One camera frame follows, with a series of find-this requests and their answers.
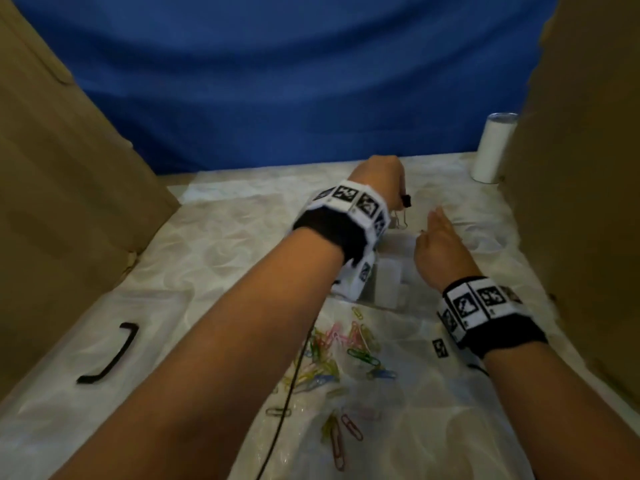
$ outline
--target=white cylinder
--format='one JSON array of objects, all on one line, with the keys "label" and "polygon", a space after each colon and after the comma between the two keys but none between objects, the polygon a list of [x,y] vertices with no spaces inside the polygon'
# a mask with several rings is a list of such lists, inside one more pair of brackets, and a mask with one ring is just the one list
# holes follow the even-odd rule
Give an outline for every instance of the white cylinder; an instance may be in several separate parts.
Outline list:
[{"label": "white cylinder", "polygon": [[471,178],[483,184],[496,183],[504,149],[517,123],[518,115],[514,112],[494,112],[489,115],[480,138]]}]

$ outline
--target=blue curtain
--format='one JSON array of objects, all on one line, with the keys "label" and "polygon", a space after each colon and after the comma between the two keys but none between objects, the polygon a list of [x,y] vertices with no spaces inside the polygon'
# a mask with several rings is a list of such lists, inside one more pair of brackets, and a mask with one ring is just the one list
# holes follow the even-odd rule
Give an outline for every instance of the blue curtain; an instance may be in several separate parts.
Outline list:
[{"label": "blue curtain", "polygon": [[475,150],[556,0],[14,0],[157,173]]}]

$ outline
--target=cardboard wall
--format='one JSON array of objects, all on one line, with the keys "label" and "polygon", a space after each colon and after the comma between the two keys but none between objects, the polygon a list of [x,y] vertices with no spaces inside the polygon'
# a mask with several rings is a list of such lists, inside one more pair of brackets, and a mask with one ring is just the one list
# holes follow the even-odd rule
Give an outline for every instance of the cardboard wall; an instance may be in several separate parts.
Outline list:
[{"label": "cardboard wall", "polygon": [[178,205],[0,0],[0,399]]},{"label": "cardboard wall", "polygon": [[640,404],[640,0],[560,0],[500,187],[592,369]]}]

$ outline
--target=wristband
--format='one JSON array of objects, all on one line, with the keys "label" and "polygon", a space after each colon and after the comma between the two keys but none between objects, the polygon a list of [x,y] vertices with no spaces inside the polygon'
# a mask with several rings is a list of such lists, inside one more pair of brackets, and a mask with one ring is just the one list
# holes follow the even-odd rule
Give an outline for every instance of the wristband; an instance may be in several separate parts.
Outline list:
[{"label": "wristband", "polygon": [[442,293],[438,316],[458,347],[468,347],[480,358],[494,349],[548,343],[516,293],[484,276],[450,284]]},{"label": "wristband", "polygon": [[356,268],[372,253],[391,218],[387,203],[368,185],[343,180],[311,197],[293,224],[308,227],[341,247],[344,263]]}]

